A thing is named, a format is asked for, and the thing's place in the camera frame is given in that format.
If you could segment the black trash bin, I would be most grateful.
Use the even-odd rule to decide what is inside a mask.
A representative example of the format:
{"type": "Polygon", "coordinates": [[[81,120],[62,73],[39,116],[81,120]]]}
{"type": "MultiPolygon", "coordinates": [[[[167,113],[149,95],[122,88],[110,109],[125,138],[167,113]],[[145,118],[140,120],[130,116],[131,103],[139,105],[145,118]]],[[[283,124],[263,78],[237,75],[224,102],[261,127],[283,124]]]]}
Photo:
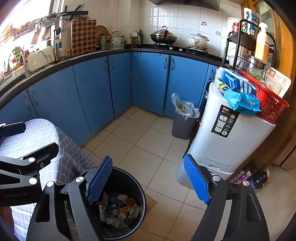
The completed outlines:
{"type": "Polygon", "coordinates": [[[88,204],[88,210],[104,240],[123,240],[133,235],[144,221],[147,200],[136,178],[114,167],[102,193],[88,204]]]}

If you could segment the blue kitchen cabinets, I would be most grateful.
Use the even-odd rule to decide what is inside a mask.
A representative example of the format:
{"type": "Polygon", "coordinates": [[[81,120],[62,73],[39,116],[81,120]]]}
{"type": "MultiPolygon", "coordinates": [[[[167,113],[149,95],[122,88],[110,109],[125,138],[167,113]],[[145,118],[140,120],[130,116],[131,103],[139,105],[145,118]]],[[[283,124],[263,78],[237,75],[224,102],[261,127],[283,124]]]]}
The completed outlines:
{"type": "Polygon", "coordinates": [[[65,68],[26,88],[1,108],[2,123],[43,118],[82,145],[131,105],[173,116],[171,94],[201,105],[217,66],[168,54],[131,52],[65,68]]]}

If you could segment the white plastic drawer cabinet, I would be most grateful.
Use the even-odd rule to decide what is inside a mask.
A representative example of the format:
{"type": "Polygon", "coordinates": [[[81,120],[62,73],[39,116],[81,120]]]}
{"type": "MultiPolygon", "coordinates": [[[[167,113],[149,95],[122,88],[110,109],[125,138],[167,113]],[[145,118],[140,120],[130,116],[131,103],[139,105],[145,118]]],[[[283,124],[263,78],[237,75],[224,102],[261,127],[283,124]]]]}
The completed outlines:
{"type": "Polygon", "coordinates": [[[201,124],[188,154],[212,175],[227,180],[274,128],[275,124],[258,116],[231,109],[212,82],[201,124]]]}

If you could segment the black countertop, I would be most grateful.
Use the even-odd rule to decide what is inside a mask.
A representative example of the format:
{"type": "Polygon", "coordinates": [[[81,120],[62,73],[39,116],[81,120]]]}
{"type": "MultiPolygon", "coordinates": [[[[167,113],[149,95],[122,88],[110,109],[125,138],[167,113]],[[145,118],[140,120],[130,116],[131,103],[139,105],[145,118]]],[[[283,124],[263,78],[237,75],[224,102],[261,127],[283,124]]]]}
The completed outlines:
{"type": "Polygon", "coordinates": [[[208,63],[210,65],[219,66],[222,62],[222,58],[209,54],[202,53],[201,51],[196,54],[189,52],[186,48],[182,47],[170,47],[166,45],[156,45],[156,44],[145,44],[142,48],[124,48],[115,50],[104,50],[96,51],[89,54],[80,55],[77,57],[72,57],[68,60],[58,62],[57,64],[51,65],[50,67],[43,69],[28,78],[18,77],[11,81],[7,87],[1,89],[1,108],[4,108],[13,98],[24,91],[26,88],[32,86],[36,82],[48,77],[56,72],[59,72],[65,68],[76,65],[81,62],[89,61],[92,59],[106,57],[110,55],[116,55],[121,53],[131,53],[131,52],[148,52],[157,54],[168,54],[178,57],[184,57],[188,59],[193,59],[208,63]]]}

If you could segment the chrome sink faucet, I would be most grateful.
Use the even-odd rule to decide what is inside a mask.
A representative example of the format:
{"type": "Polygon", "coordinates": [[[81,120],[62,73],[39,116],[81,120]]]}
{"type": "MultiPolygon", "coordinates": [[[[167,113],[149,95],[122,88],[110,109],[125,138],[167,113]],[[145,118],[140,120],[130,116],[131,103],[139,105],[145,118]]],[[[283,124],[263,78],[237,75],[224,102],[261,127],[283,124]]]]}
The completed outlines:
{"type": "Polygon", "coordinates": [[[26,63],[26,55],[24,50],[21,47],[17,46],[13,49],[12,52],[13,52],[13,55],[15,56],[16,63],[23,65],[25,69],[25,76],[26,78],[28,78],[30,76],[30,71],[26,63]]]}

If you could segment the grey bin with bag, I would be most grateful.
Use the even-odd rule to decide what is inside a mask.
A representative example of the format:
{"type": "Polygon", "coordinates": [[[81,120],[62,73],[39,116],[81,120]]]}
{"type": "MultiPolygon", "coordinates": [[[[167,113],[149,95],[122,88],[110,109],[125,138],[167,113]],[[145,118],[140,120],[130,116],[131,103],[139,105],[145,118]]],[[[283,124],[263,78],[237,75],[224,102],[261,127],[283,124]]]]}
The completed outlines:
{"type": "Polygon", "coordinates": [[[191,137],[194,126],[200,116],[200,111],[192,102],[181,100],[173,93],[171,101],[175,108],[171,134],[183,140],[191,137]]]}

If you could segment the red plastic basket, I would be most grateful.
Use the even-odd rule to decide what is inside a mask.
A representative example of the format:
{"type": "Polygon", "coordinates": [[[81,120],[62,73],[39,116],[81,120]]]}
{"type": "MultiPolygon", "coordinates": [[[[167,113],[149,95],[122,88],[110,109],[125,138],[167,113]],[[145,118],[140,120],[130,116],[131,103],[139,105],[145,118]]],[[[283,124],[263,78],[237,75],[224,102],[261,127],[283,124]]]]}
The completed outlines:
{"type": "Polygon", "coordinates": [[[283,110],[289,107],[288,102],[248,73],[244,71],[240,71],[240,73],[256,89],[256,98],[260,100],[260,111],[256,115],[269,123],[275,123],[283,110]]]}

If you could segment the blue plastic bag pack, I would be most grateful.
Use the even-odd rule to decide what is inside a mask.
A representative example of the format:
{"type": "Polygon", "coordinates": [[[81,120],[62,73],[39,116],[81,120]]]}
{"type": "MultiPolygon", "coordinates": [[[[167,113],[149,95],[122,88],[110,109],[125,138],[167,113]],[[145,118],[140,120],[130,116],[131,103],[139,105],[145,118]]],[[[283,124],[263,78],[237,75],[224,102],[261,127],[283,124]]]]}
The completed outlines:
{"type": "Polygon", "coordinates": [[[256,88],[239,72],[219,67],[215,84],[232,109],[247,115],[261,112],[256,88]]]}

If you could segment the checkered wooden cutting board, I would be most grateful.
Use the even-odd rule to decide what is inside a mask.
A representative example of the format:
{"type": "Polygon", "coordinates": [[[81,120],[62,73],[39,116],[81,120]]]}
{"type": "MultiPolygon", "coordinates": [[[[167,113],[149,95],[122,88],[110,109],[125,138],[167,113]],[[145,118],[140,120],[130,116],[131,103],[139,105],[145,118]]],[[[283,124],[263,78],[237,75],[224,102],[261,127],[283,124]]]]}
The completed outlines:
{"type": "Polygon", "coordinates": [[[71,23],[72,56],[96,51],[96,20],[80,19],[71,23]]]}

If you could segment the pale green kettle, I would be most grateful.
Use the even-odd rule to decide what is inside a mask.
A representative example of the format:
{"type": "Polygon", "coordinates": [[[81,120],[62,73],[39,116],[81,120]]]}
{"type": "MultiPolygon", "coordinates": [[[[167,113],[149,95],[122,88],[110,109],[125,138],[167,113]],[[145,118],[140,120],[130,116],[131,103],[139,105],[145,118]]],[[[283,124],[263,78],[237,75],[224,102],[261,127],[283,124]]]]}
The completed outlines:
{"type": "Polygon", "coordinates": [[[123,49],[124,48],[123,34],[120,31],[114,31],[111,34],[110,48],[111,49],[123,49]]]}

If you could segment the yellow spray bottle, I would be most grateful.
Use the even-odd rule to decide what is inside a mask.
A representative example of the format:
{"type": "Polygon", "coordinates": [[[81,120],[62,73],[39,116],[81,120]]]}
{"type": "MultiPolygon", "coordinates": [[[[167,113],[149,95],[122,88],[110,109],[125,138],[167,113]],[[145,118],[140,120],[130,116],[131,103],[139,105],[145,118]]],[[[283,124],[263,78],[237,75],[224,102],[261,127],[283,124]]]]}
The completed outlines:
{"type": "Polygon", "coordinates": [[[266,64],[269,53],[269,42],[267,36],[268,25],[264,22],[259,23],[260,31],[256,38],[255,58],[266,64]]]}

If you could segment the black metal shelf rack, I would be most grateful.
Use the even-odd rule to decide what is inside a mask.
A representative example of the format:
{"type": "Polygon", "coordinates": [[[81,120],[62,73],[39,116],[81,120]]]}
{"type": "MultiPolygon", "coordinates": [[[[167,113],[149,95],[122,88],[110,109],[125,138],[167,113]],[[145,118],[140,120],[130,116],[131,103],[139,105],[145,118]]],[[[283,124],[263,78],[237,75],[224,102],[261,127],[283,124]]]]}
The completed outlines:
{"type": "MultiPolygon", "coordinates": [[[[246,67],[241,67],[240,66],[240,62],[237,61],[238,59],[238,54],[239,54],[239,48],[244,48],[248,51],[251,52],[252,55],[254,55],[255,53],[255,47],[256,47],[256,35],[252,36],[252,35],[248,35],[246,32],[242,31],[242,27],[241,25],[243,23],[248,23],[248,25],[253,25],[256,29],[260,30],[259,25],[247,20],[247,19],[242,19],[239,21],[239,29],[237,32],[229,32],[226,38],[226,47],[224,50],[224,56],[222,58],[222,61],[220,63],[221,67],[226,67],[232,70],[245,70],[246,67]],[[234,54],[234,58],[233,58],[233,64],[230,65],[230,62],[226,60],[227,58],[227,53],[228,53],[228,48],[229,48],[229,43],[232,42],[234,44],[236,44],[236,49],[235,49],[235,54],[234,54]]],[[[206,107],[206,103],[207,103],[207,98],[208,98],[208,93],[209,93],[209,86],[210,84],[214,81],[214,77],[210,77],[210,80],[206,81],[206,85],[205,85],[205,90],[203,91],[203,95],[201,98],[201,108],[200,108],[200,117],[197,120],[197,123],[195,124],[192,133],[191,133],[191,137],[189,139],[189,143],[187,146],[187,149],[185,151],[185,154],[188,153],[194,138],[196,137],[196,134],[199,130],[202,118],[203,118],[203,114],[205,112],[205,107],[206,107]]]]}

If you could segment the white ceramic pot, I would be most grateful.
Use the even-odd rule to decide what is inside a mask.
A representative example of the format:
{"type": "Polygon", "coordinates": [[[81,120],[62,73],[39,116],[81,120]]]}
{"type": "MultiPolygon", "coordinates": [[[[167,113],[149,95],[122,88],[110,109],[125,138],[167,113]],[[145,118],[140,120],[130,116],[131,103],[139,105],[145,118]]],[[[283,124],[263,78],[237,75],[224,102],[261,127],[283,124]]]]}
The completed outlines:
{"type": "Polygon", "coordinates": [[[188,47],[201,50],[208,49],[209,39],[201,34],[190,34],[188,36],[188,47]]]}

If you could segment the steel wok with lid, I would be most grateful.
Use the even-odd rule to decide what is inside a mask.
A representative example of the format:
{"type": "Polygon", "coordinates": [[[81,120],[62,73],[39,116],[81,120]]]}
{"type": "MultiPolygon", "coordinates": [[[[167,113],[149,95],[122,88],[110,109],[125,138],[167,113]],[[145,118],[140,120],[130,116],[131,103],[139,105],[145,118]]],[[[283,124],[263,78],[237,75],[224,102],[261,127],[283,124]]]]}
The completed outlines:
{"type": "Polygon", "coordinates": [[[178,37],[168,30],[167,26],[162,26],[159,31],[150,34],[151,40],[156,44],[173,45],[178,37]]]}

